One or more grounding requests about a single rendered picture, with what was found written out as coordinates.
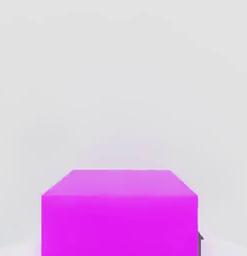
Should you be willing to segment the small magenta cube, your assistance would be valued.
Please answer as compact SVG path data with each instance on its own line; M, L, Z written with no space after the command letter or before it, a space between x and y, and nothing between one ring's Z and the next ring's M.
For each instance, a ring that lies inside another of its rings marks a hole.
M73 170L41 197L41 256L199 256L198 196L169 170Z

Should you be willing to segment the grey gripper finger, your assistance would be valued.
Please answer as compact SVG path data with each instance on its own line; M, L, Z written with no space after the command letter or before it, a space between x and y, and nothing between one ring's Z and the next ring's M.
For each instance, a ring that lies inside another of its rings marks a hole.
M204 237L198 232L198 256L202 256L202 240L204 240Z

